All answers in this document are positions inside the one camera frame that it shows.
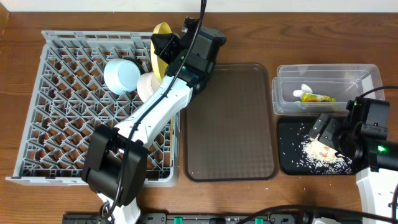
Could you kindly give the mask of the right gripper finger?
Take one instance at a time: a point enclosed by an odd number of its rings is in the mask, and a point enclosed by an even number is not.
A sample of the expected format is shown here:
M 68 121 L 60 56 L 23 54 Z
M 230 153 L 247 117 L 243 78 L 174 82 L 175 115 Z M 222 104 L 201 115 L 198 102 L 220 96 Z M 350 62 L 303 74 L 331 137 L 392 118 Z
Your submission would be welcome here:
M 338 149 L 340 129 L 341 125 L 339 123 L 328 123 L 323 132 L 320 133 L 318 142 L 332 149 Z
M 322 134 L 327 127 L 329 119 L 330 117 L 327 114 L 322 113 L 315 121 L 311 130 L 308 132 L 309 138 L 316 139 L 319 134 Z

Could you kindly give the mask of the yellow plate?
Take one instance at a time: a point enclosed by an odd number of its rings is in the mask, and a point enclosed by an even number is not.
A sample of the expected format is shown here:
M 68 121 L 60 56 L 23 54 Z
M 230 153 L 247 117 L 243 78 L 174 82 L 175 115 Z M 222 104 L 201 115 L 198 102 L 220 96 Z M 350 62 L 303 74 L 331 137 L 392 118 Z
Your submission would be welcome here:
M 153 34 L 170 34 L 172 32 L 170 26 L 166 22 L 161 22 L 160 24 L 156 25 Z M 150 44 L 150 59 L 152 64 L 152 69 L 154 75 L 158 82 L 162 82 L 163 77 L 165 76 L 165 69 L 167 68 L 168 64 L 164 62 L 161 58 L 159 58 L 155 54 L 155 48 L 153 42 Z

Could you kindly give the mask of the green yellow snack wrapper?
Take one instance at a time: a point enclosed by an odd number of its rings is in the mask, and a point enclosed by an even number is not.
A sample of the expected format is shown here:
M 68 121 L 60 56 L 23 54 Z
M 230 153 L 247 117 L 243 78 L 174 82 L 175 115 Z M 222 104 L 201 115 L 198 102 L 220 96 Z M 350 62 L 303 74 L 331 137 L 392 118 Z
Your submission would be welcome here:
M 302 103 L 321 103 L 321 102 L 330 103 L 330 102 L 336 102 L 336 99 L 327 95 L 304 93 L 300 101 Z

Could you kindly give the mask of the white tissue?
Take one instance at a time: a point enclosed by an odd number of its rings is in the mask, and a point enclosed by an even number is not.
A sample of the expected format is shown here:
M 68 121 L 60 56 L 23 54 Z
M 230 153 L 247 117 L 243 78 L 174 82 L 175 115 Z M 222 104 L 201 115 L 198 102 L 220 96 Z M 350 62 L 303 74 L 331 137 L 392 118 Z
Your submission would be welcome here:
M 308 94 L 312 94 L 313 93 L 312 89 L 306 84 L 301 84 L 301 89 L 300 90 L 294 90 L 293 91 L 294 97 L 298 97 L 298 98 L 303 97 L 303 95 L 306 94 L 306 93 L 308 93 Z

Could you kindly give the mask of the white bowl with food residue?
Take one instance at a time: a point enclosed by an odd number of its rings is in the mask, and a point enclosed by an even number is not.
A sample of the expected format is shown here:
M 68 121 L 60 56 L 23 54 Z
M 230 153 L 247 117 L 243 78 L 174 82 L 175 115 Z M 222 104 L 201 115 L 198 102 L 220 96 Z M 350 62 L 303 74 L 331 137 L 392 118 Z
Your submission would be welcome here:
M 146 102 L 159 88 L 160 82 L 154 72 L 142 74 L 137 81 L 137 93 L 142 102 Z

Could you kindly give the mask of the light blue bowl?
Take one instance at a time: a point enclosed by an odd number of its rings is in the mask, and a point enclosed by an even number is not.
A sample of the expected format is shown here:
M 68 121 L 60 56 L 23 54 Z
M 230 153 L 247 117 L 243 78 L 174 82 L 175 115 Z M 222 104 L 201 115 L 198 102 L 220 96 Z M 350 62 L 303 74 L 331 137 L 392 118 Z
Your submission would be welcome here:
M 120 58 L 110 60 L 103 72 L 106 86 L 117 95 L 136 90 L 140 75 L 141 71 L 134 62 Z

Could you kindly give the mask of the wooden chopstick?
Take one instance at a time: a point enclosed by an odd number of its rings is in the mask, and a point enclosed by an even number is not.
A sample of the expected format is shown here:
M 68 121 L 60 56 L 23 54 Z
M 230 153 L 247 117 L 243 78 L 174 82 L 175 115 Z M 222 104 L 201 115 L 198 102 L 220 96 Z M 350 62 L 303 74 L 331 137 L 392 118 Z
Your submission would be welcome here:
M 172 167 L 173 165 L 173 134 L 174 134 L 174 119 L 172 118 L 170 120 L 169 167 Z

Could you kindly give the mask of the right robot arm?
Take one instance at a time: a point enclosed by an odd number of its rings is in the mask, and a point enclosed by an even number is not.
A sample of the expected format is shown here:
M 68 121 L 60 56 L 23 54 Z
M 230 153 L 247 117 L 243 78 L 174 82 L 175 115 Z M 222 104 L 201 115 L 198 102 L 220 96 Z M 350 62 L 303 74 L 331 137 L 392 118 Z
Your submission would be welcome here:
M 341 121 L 321 114 L 308 135 L 352 162 L 363 212 L 397 220 L 397 143 L 386 140 L 386 126 L 380 116 Z

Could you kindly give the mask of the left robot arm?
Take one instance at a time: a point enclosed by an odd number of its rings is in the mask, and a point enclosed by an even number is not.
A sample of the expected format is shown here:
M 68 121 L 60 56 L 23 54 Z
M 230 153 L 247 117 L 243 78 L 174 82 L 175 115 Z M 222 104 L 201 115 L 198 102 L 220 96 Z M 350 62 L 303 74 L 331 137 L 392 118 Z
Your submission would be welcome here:
M 152 34 L 152 51 L 167 66 L 160 87 L 132 115 L 91 135 L 81 178 L 102 199 L 97 222 L 136 223 L 135 201 L 144 185 L 149 148 L 164 126 L 210 80 L 224 34 L 185 18 L 183 36 Z

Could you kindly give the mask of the clear plastic bin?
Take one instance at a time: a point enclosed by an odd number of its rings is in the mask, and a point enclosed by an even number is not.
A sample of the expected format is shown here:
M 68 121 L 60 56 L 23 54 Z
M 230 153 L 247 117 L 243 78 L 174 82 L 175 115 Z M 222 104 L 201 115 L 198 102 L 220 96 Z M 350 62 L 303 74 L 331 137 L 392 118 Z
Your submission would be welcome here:
M 334 98 L 335 102 L 307 103 L 294 96 L 302 85 L 314 94 Z M 357 96 L 382 86 L 379 69 L 373 64 L 281 65 L 272 80 L 274 113 L 282 116 L 343 116 L 346 104 Z

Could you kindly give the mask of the brown serving tray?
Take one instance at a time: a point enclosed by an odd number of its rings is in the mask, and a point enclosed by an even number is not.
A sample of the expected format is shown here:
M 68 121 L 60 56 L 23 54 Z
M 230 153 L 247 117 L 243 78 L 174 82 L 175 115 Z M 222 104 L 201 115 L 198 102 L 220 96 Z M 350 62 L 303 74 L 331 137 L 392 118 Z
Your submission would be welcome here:
M 279 170 L 267 69 L 217 65 L 184 112 L 184 171 L 194 182 L 270 180 Z

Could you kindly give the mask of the grey plastic dish rack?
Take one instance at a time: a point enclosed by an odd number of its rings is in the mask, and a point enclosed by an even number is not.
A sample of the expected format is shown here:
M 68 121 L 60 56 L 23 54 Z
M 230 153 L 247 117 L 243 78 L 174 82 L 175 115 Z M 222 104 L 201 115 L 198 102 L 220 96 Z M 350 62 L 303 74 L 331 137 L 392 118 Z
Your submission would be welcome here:
M 136 92 L 116 95 L 103 78 L 116 58 L 151 70 L 150 32 L 45 30 L 21 144 L 8 181 L 20 185 L 82 185 L 90 136 L 141 105 Z

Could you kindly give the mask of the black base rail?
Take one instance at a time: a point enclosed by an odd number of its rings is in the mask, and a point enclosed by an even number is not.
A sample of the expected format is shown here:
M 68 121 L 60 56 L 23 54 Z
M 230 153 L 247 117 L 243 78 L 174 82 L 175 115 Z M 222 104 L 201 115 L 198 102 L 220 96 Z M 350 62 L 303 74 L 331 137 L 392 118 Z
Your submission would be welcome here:
M 147 213 L 141 215 L 138 223 L 141 224 L 210 224 L 210 223 L 237 223 L 243 216 L 232 215 L 167 215 L 164 213 Z M 62 224 L 90 224 L 104 223 L 104 220 L 95 214 L 64 214 Z M 310 212 L 300 213 L 272 213 L 270 215 L 258 216 L 248 221 L 249 223 L 265 223 L 265 224 L 299 224 L 299 223 L 342 223 L 342 224 L 360 224 L 361 218 L 342 217 L 324 214 L 312 214 Z

